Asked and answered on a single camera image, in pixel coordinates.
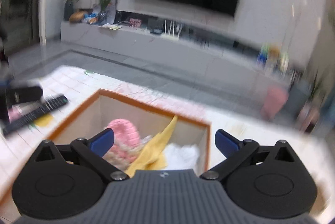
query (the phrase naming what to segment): storage box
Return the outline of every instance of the storage box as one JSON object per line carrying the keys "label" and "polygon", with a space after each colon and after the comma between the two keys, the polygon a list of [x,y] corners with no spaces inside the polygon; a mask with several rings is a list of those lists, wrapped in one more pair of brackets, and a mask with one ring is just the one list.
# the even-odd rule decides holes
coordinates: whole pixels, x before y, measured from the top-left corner
{"label": "storage box", "polygon": [[178,122],[170,143],[198,146],[200,157],[195,172],[200,175],[208,170],[210,125],[107,90],[100,89],[81,104],[56,128],[51,139],[57,145],[79,137],[89,139],[118,118],[131,121],[144,138],[162,132],[175,115]]}

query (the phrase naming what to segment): metal screw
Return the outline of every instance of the metal screw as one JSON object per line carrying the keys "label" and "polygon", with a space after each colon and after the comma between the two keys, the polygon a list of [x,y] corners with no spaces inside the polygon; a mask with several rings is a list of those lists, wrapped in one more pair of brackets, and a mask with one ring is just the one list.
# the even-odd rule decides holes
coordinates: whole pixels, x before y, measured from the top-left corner
{"label": "metal screw", "polygon": [[127,178],[127,175],[122,171],[115,171],[111,174],[113,180],[124,180]]}
{"label": "metal screw", "polygon": [[209,171],[203,173],[202,177],[204,177],[205,179],[208,179],[208,180],[217,179],[219,177],[219,173],[217,173],[213,170],[209,170]]}

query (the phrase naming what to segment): remote control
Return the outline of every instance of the remote control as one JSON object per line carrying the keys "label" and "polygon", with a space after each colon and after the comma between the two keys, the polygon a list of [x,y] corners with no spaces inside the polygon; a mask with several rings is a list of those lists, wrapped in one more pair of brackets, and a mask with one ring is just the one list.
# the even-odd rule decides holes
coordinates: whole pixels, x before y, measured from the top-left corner
{"label": "remote control", "polygon": [[3,135],[6,136],[10,134],[13,131],[16,131],[20,128],[22,128],[25,125],[30,124],[34,120],[42,117],[43,115],[52,112],[53,110],[56,110],[65,104],[67,104],[68,99],[64,96],[61,95],[59,97],[53,98],[53,99],[48,99],[46,100],[40,107],[37,109],[31,111],[30,113],[20,117],[19,119],[13,121],[12,123],[6,125],[2,132]]}

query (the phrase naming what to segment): pink fabric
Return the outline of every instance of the pink fabric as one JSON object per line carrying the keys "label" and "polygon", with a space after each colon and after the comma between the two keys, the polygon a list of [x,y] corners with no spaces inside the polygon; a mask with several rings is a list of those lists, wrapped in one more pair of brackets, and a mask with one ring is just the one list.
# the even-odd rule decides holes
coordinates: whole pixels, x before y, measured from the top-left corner
{"label": "pink fabric", "polygon": [[261,110],[262,117],[264,119],[273,119],[284,106],[288,98],[289,93],[286,90],[275,86],[269,87]]}
{"label": "pink fabric", "polygon": [[[113,120],[108,124],[107,128],[114,131],[115,140],[119,144],[126,145],[129,148],[135,148],[141,143],[140,135],[136,127],[126,119]],[[122,150],[117,144],[114,144],[110,151],[130,162],[136,159],[135,156],[128,155],[127,151]]]}

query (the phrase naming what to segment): blue object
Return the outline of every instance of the blue object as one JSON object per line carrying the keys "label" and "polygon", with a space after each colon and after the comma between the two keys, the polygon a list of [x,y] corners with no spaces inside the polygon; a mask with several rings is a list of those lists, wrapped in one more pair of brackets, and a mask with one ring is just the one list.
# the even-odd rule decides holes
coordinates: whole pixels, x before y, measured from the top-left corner
{"label": "blue object", "polygon": [[114,144],[114,132],[112,129],[106,129],[91,138],[88,142],[88,148],[96,155],[102,157]]}
{"label": "blue object", "polygon": [[215,134],[215,145],[226,158],[229,158],[243,147],[243,142],[224,130],[218,130]]}

